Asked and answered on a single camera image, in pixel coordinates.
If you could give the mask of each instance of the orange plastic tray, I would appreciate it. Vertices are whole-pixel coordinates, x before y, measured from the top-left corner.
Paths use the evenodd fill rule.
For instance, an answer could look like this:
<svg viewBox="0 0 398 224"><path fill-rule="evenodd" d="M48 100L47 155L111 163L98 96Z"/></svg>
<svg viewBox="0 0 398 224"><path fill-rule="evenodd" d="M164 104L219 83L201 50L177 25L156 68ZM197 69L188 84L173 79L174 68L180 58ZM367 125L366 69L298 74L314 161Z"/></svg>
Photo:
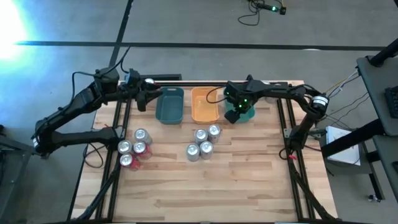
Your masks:
<svg viewBox="0 0 398 224"><path fill-rule="evenodd" d="M206 95L214 87L195 87L191 91L192 97L192 118L198 124L213 124L220 117L217 103L208 103ZM208 100L217 101L217 91L210 93Z"/></svg>

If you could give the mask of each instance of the wooden table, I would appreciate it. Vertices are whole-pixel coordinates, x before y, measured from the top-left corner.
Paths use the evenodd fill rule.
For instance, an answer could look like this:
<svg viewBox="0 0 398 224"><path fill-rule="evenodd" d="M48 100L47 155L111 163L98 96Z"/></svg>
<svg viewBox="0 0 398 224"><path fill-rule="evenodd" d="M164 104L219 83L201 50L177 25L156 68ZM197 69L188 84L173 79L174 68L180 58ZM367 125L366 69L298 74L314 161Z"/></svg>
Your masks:
<svg viewBox="0 0 398 224"><path fill-rule="evenodd" d="M293 85L303 81L289 81ZM208 125L196 124L191 117L192 88L184 88L184 116L179 125L164 125L155 119L156 100L147 105L145 113L134 103L130 112L127 139L134 140L134 131L145 128L152 136L153 156L142 162L137 172L122 169L114 222L273 222L296 221L292 186L287 162L279 158L284 147L276 103L259 100L256 115L248 123L229 124L224 119L224 103L218 104L222 128L219 142L209 161L189 162L185 155L193 132ZM219 98L222 89L218 90ZM95 117L94 128L112 125L116 103L103 105ZM293 102L297 123L305 113ZM287 126L290 126L285 107ZM122 107L119 124L122 123ZM319 148L318 142L308 139L307 145ZM101 154L106 157L106 150ZM312 192L326 210L336 217L322 154L303 150L308 181ZM98 164L97 154L87 161ZM102 169L83 166L80 184L72 211L79 216L98 193ZM109 194L104 212L108 211ZM300 190L303 211L307 214Z"/></svg>

